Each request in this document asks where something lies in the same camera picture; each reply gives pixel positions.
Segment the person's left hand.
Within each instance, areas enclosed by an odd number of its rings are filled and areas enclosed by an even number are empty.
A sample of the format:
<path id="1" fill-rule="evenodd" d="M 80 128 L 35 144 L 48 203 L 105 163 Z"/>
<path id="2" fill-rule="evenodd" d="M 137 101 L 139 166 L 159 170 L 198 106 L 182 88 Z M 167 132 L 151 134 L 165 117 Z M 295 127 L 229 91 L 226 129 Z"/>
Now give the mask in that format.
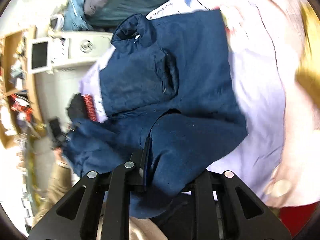
<path id="1" fill-rule="evenodd" d="M 62 167 L 66 167 L 69 168 L 68 165 L 68 161 L 66 160 L 66 158 L 62 155 L 62 150 L 61 148 L 56 148 L 54 150 L 54 155 L 55 155 L 55 162 L 62 166 Z"/>

